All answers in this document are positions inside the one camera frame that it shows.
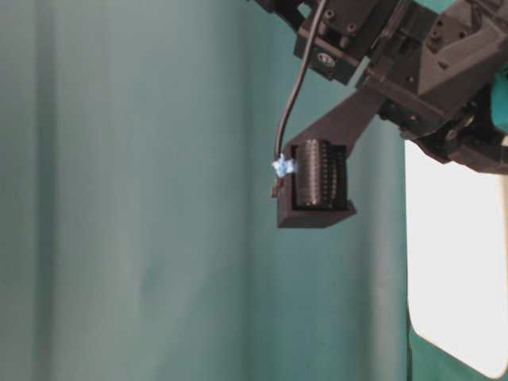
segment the teal backdrop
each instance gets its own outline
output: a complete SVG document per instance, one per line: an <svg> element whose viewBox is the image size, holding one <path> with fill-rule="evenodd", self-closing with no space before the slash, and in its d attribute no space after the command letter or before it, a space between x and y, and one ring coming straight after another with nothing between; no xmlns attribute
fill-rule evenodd
<svg viewBox="0 0 508 381"><path fill-rule="evenodd" d="M0 380L406 379L403 144L277 230L294 36L241 0L0 7ZM352 88L309 74L289 134Z"/></svg>

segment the bright window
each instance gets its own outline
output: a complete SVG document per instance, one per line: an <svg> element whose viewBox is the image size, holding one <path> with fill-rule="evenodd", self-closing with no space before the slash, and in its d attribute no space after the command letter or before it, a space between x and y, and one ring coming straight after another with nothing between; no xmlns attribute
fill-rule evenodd
<svg viewBox="0 0 508 381"><path fill-rule="evenodd" d="M408 293L418 335L491 378L508 365L502 178L406 144Z"/></svg>

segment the blue tape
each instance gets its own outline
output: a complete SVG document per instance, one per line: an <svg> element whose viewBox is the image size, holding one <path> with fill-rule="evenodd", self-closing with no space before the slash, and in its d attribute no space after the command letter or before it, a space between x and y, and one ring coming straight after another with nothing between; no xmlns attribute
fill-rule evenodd
<svg viewBox="0 0 508 381"><path fill-rule="evenodd" d="M295 170L294 160L286 160L284 158L284 154L282 153L280 154L279 160L274 161L271 165L273 168L275 168L275 173L280 179L288 173L294 173Z"/></svg>

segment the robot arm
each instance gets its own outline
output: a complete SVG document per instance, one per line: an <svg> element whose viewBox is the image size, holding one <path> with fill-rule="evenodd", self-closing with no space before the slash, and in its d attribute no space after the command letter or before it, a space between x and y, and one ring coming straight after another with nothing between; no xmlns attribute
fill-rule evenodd
<svg viewBox="0 0 508 381"><path fill-rule="evenodd" d="M279 227L326 227L356 212L346 159L376 114L435 160L508 174L491 117L491 82L508 62L506 0L457 0L440 14L412 0L256 2L288 22L295 54L328 80L348 84L369 59L357 92L282 150L295 171L278 180Z"/></svg>

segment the screw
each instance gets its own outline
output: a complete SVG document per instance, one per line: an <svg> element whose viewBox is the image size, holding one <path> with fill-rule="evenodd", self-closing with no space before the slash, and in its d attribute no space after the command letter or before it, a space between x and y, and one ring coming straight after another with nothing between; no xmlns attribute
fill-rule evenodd
<svg viewBox="0 0 508 381"><path fill-rule="evenodd" d="M450 129L448 131L448 134L446 135L446 140L447 141L454 140L454 139L457 138L457 135L458 135L458 133L457 133L457 131L455 129Z"/></svg>
<svg viewBox="0 0 508 381"><path fill-rule="evenodd" d="M317 55L317 59L319 60L319 62L321 62L326 67L335 67L335 65L337 64L332 56L330 56L324 52L319 53Z"/></svg>
<svg viewBox="0 0 508 381"><path fill-rule="evenodd" d="M353 33L354 31L356 31L356 24L352 22L351 24L348 24L348 32Z"/></svg>
<svg viewBox="0 0 508 381"><path fill-rule="evenodd" d="M441 33L439 33L437 30L434 30L432 34L430 35L430 39L433 41L438 41L441 39Z"/></svg>
<svg viewBox="0 0 508 381"><path fill-rule="evenodd" d="M335 12L333 10L326 10L325 12L325 19L326 20L332 20L335 17Z"/></svg>
<svg viewBox="0 0 508 381"><path fill-rule="evenodd" d="M471 115L466 122L464 123L464 127L469 127L472 125L473 121L475 121L475 115Z"/></svg>

